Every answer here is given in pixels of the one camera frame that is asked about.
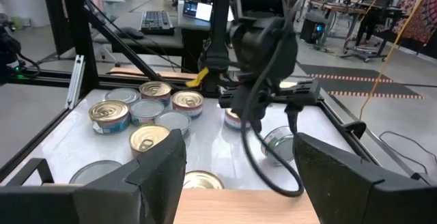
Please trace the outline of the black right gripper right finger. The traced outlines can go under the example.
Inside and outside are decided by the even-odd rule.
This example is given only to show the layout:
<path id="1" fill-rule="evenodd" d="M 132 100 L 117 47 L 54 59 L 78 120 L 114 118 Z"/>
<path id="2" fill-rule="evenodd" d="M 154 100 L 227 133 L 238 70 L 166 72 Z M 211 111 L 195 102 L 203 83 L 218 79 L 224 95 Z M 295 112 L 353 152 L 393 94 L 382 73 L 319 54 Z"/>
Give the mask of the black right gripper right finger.
<path id="1" fill-rule="evenodd" d="M 437 224 L 437 186 L 301 132 L 294 157 L 321 224 Z"/>

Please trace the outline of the wooden workbench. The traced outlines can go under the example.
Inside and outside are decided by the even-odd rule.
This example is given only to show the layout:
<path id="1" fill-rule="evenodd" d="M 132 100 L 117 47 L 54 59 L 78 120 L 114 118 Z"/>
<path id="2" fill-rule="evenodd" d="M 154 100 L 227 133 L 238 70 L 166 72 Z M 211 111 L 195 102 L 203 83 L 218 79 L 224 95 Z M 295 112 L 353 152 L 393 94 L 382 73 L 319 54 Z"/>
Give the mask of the wooden workbench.
<path id="1" fill-rule="evenodd" d="M 327 16 L 322 17 L 326 19 L 326 26 L 323 30 L 321 38 L 317 41 L 316 46 L 318 48 L 322 48 L 325 45 L 325 41 L 327 38 L 334 38 L 334 36 L 330 34 L 330 27 L 333 25 L 334 16 L 338 12 L 342 14 L 352 15 L 352 23 L 351 26 L 349 27 L 347 38 L 349 38 L 352 35 L 355 28 L 355 24 L 358 21 L 358 16 L 366 14 L 371 10 L 380 10 L 381 12 L 383 12 L 384 17 L 392 18 L 393 25 L 401 18 L 408 18 L 407 12 L 400 8 L 393 7 L 393 6 L 376 5 L 376 4 L 365 3 L 365 2 L 356 2 L 355 4 L 352 5 L 346 5 L 343 3 L 321 2 L 316 0 L 310 0 L 309 5 L 307 7 L 307 13 L 310 13 L 312 9 L 327 12 Z"/>

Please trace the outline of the black keyboard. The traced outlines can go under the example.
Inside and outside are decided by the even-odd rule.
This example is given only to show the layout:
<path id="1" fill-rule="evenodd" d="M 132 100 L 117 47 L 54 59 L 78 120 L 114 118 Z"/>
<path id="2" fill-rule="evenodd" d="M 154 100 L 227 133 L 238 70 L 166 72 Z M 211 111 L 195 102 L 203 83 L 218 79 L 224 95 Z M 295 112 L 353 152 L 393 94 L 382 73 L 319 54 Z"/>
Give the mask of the black keyboard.
<path id="1" fill-rule="evenodd" d="M 146 35 L 170 36 L 175 31 L 169 13 L 164 10 L 143 12 L 139 29 Z"/>

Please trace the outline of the black floor mat striped edge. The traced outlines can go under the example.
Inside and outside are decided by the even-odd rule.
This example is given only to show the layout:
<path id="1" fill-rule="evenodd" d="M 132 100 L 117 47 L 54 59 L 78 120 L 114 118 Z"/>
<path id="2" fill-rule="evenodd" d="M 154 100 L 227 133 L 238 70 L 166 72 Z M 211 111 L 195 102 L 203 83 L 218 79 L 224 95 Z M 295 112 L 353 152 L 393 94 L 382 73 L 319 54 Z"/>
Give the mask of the black floor mat striped edge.
<path id="1" fill-rule="evenodd" d="M 318 79 L 322 88 L 333 96 L 367 97 L 376 83 L 379 72 L 359 68 L 341 68 L 300 64 L 299 67 L 311 78 Z M 374 98 L 415 99 L 424 97 L 404 84 L 382 75 L 373 93 Z"/>

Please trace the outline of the silver aluminium extrusion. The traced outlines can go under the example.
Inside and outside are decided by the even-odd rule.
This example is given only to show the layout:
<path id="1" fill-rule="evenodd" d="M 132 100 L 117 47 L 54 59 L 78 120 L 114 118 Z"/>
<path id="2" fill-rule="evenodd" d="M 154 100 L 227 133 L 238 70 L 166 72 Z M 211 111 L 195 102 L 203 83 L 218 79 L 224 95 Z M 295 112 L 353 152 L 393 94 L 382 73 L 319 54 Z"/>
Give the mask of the silver aluminium extrusion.
<path id="1" fill-rule="evenodd" d="M 85 57 L 83 55 L 77 55 L 74 60 L 72 76 L 68 87 L 68 95 L 65 105 L 66 109 L 73 110 L 78 103 L 84 70 Z"/>

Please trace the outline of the salmon can torn label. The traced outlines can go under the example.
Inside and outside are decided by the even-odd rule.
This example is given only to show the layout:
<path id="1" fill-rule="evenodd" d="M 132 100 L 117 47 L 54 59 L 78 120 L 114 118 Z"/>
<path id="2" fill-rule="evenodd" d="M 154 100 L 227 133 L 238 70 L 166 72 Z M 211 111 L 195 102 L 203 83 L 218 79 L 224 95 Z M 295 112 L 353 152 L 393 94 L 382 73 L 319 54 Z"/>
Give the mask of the salmon can torn label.
<path id="1" fill-rule="evenodd" d="M 119 100 L 105 100 L 93 105 L 88 111 L 92 128 L 98 134 L 122 132 L 130 124 L 129 106 Z"/>

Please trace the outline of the wooden shelf board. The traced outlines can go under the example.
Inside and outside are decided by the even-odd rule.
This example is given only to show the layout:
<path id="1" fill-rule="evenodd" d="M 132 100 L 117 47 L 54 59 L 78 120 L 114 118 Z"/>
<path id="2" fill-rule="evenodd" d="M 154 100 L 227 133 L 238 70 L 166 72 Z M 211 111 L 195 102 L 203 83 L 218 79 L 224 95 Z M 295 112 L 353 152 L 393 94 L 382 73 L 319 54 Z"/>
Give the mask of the wooden shelf board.
<path id="1" fill-rule="evenodd" d="M 182 190 L 174 224 L 319 224 L 307 194 L 272 191 Z"/>

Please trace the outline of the orange patterned tapestry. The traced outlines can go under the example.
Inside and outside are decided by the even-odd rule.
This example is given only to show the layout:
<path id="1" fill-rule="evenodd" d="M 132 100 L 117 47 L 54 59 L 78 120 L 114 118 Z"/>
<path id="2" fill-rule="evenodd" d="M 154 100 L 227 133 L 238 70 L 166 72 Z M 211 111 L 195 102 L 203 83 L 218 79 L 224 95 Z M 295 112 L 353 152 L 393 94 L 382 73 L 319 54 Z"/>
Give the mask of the orange patterned tapestry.
<path id="1" fill-rule="evenodd" d="M 407 13 L 392 32 L 398 34 L 404 27 L 402 38 L 427 44 L 437 30 L 437 0 L 400 0 L 400 8 Z"/>

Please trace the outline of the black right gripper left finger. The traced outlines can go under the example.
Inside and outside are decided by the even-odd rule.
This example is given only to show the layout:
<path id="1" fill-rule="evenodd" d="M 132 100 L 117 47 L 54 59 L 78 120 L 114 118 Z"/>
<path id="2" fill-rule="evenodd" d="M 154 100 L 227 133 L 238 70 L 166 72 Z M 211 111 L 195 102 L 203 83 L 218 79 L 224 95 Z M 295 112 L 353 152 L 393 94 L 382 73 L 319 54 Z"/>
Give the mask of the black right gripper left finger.
<path id="1" fill-rule="evenodd" d="M 82 186 L 42 183 L 0 187 L 0 224 L 173 224 L 186 170 L 181 130 Z"/>

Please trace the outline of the black device green light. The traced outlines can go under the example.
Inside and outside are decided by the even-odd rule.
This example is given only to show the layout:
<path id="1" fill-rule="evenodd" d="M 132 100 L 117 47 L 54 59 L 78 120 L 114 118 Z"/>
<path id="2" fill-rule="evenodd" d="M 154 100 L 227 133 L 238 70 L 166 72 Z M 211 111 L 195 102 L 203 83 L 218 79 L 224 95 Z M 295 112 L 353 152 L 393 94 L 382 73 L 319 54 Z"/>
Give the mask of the black device green light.
<path id="1" fill-rule="evenodd" d="M 11 22 L 0 23 L 0 86 L 10 77 L 36 78 L 39 65 L 21 53 L 21 44 L 9 31 L 15 30 Z"/>

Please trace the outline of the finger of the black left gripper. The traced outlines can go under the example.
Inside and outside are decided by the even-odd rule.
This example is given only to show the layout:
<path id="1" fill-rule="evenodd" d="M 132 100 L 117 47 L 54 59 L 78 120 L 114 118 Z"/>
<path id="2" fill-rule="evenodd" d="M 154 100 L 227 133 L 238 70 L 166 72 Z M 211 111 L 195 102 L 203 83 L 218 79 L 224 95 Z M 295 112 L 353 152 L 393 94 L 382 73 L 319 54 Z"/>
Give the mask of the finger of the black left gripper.
<path id="1" fill-rule="evenodd" d="M 251 128 L 255 132 L 261 132 L 263 119 L 263 109 L 251 109 L 249 111 L 249 122 L 251 124 Z"/>
<path id="2" fill-rule="evenodd" d="M 298 114 L 300 113 L 300 110 L 295 107 L 286 106 L 285 113 L 287 114 L 287 120 L 288 120 L 290 131 L 293 135 L 295 135 L 298 131 L 297 123 L 298 123 Z"/>

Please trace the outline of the black computer tower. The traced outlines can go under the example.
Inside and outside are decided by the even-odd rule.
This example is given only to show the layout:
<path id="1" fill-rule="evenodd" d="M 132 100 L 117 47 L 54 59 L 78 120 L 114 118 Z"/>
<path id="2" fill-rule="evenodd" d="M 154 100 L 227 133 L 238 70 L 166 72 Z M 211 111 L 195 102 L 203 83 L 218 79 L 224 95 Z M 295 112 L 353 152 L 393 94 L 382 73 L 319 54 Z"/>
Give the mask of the black computer tower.
<path id="1" fill-rule="evenodd" d="M 307 44 L 316 44 L 322 37 L 328 20 L 319 14 L 309 12 L 306 13 L 300 32 L 300 39 Z"/>

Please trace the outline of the black computer mouse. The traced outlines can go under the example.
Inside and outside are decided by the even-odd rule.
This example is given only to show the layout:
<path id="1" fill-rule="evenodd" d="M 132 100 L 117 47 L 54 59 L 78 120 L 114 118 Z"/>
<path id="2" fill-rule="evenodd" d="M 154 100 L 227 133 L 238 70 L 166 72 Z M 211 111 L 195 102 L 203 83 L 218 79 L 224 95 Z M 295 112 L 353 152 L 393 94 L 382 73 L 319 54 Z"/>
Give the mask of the black computer mouse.
<path id="1" fill-rule="evenodd" d="M 135 40 L 143 39 L 145 34 L 132 27 L 121 27 L 116 29 L 114 33 L 120 38 L 133 38 Z"/>

